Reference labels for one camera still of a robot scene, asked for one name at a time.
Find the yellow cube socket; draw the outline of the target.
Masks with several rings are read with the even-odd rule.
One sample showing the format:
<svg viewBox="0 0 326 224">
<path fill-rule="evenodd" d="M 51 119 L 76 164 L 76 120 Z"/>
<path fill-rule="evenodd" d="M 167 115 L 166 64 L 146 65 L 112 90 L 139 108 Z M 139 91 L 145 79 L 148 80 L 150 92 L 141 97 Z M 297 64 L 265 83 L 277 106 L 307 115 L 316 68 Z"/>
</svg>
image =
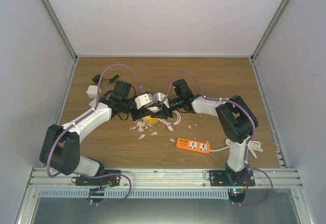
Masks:
<svg viewBox="0 0 326 224">
<path fill-rule="evenodd" d="M 152 118 L 151 116 L 146 116 L 145 121 L 147 124 L 156 124 L 159 122 L 158 118 Z"/>
</svg>

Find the white tiger cube plug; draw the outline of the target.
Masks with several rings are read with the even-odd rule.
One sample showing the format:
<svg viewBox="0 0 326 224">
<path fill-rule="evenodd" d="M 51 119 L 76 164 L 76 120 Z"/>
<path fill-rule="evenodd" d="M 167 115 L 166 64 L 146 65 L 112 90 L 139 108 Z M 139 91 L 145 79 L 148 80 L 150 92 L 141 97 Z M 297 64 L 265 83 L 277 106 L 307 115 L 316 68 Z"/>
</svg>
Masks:
<svg viewBox="0 0 326 224">
<path fill-rule="evenodd" d="M 89 85 L 86 94 L 91 99 L 100 98 L 101 88 L 98 85 Z"/>
</svg>

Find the black power adapter with cable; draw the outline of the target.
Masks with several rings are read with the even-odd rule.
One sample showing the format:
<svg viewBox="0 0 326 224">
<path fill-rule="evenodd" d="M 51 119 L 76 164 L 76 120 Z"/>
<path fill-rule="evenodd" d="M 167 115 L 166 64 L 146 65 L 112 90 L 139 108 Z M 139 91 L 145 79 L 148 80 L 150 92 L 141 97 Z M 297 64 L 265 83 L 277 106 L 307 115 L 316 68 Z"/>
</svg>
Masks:
<svg viewBox="0 0 326 224">
<path fill-rule="evenodd" d="M 99 81 L 100 81 L 100 77 L 101 77 L 100 74 L 95 75 L 95 76 L 92 78 L 92 82 L 95 83 L 95 84 L 98 84 Z M 109 82 L 110 84 L 113 84 L 114 82 L 116 82 L 116 81 L 118 80 L 119 77 L 120 77 L 120 76 L 117 74 L 117 75 L 115 75 L 115 76 L 112 77 L 112 78 L 102 79 L 102 81 L 106 81 L 106 82 Z"/>
</svg>

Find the orange power strip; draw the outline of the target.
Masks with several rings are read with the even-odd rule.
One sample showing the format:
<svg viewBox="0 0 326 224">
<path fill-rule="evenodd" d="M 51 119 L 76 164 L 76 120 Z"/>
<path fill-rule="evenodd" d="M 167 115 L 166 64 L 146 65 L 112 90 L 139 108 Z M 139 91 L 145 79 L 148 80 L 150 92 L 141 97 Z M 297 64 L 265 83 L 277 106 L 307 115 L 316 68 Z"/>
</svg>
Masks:
<svg viewBox="0 0 326 224">
<path fill-rule="evenodd" d="M 197 152 L 201 154 L 209 154 L 210 145 L 209 143 L 199 142 L 191 139 L 179 137 L 176 141 L 176 147 L 191 152 Z"/>
</svg>

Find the white cube adapter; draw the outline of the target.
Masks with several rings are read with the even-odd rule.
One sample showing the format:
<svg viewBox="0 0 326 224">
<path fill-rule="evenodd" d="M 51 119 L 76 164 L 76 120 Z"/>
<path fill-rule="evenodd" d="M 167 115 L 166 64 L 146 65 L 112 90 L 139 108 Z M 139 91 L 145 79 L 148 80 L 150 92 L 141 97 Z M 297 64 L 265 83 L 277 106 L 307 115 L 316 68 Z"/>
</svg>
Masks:
<svg viewBox="0 0 326 224">
<path fill-rule="evenodd" d="M 160 111 L 160 109 L 157 106 L 153 106 L 153 107 L 148 107 L 148 110 L 150 110 L 153 113 L 157 113 Z"/>
</svg>

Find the white USB charger plug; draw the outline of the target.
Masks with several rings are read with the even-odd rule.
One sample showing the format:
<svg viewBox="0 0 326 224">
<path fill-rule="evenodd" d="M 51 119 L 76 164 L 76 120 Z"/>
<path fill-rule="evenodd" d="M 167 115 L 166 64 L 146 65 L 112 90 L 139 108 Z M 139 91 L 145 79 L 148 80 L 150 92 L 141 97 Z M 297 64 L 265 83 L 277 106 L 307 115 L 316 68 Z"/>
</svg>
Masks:
<svg viewBox="0 0 326 224">
<path fill-rule="evenodd" d="M 93 107 L 94 109 L 96 109 L 98 107 L 99 102 L 96 99 L 93 99 L 90 103 L 89 106 Z"/>
</svg>

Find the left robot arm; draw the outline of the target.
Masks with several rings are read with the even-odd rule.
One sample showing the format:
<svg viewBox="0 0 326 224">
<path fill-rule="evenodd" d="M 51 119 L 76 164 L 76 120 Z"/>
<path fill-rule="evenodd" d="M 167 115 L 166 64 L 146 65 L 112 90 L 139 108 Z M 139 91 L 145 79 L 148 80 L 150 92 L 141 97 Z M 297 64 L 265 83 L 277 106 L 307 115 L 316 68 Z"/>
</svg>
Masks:
<svg viewBox="0 0 326 224">
<path fill-rule="evenodd" d="M 39 160 L 47 169 L 55 169 L 66 176 L 87 175 L 93 185 L 104 182 L 105 173 L 100 170 L 100 162 L 80 154 L 81 142 L 101 124 L 114 116 L 127 114 L 134 121 L 151 115 L 147 107 L 153 104 L 153 96 L 145 93 L 129 97 L 132 85 L 116 82 L 114 89 L 90 103 L 90 109 L 62 126 L 51 125 L 45 135 Z"/>
</svg>

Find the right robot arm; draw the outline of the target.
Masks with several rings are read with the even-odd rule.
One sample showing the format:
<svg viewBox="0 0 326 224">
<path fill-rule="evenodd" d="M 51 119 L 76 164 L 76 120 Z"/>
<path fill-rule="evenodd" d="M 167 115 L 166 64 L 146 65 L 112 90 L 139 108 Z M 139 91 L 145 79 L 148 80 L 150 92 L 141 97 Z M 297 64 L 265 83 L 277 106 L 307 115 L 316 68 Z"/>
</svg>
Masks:
<svg viewBox="0 0 326 224">
<path fill-rule="evenodd" d="M 151 117 L 172 118 L 173 111 L 179 109 L 187 113 L 217 117 L 224 134 L 230 140 L 229 158 L 225 166 L 226 181 L 232 186 L 238 185 L 249 175 L 249 142 L 256 132 L 258 120 L 238 95 L 229 99 L 194 95 L 184 79 L 173 82 L 172 86 L 177 97 L 169 100 L 167 105 L 164 102 L 168 98 L 164 97 L 160 102 L 161 110 Z"/>
</svg>

